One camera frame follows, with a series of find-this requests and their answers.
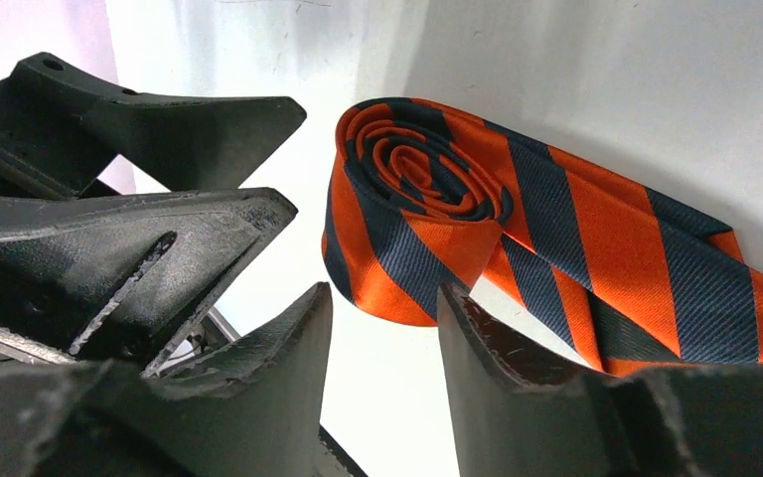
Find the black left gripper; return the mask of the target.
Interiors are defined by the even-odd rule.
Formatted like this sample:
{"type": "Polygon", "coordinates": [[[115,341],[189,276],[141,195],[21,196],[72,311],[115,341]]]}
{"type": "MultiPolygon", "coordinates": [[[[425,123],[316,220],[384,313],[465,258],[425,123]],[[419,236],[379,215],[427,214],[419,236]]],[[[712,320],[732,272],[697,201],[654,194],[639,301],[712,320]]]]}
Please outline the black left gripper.
{"type": "Polygon", "coordinates": [[[120,359],[151,377],[189,335],[172,361],[235,341],[213,307],[296,214],[271,188],[0,197],[0,361],[120,359]]]}

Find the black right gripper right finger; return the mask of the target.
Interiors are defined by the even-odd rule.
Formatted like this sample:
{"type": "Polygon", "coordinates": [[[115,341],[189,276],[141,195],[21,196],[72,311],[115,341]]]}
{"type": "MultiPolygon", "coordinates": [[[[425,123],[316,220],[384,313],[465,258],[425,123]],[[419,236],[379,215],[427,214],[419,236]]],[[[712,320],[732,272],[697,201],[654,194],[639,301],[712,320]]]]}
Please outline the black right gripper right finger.
{"type": "Polygon", "coordinates": [[[614,378],[437,295],[464,476],[763,476],[763,367],[662,367],[614,378]]]}

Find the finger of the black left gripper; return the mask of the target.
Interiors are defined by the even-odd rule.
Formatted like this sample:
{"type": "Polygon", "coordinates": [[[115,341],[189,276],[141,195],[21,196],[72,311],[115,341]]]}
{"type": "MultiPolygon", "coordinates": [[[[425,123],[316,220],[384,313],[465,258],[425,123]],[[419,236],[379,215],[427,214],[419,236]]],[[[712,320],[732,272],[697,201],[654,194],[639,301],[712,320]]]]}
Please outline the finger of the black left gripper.
{"type": "Polygon", "coordinates": [[[0,79],[0,196],[108,196],[117,157],[171,191],[235,189],[306,116],[288,96],[138,92],[41,52],[0,79]]]}

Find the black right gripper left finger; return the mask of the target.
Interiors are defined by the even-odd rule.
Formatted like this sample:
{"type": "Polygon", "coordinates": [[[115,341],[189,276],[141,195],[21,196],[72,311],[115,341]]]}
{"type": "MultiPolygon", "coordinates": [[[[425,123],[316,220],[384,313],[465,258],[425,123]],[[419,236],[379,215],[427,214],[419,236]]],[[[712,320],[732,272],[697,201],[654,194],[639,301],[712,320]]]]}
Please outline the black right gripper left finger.
{"type": "Polygon", "coordinates": [[[330,286],[148,379],[118,361],[0,365],[0,476],[359,476],[320,424],[330,286]]]}

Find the orange navy striped tie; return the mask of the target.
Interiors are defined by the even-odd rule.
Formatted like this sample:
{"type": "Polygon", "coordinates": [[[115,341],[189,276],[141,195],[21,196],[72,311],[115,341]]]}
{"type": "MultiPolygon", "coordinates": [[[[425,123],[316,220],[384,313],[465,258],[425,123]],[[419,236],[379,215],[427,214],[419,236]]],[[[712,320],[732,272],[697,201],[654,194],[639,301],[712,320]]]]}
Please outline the orange navy striped tie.
{"type": "Polygon", "coordinates": [[[339,119],[322,254],[339,292],[431,327],[487,279],[594,370],[763,365],[763,273],[728,224],[564,150],[420,98],[339,119]]]}

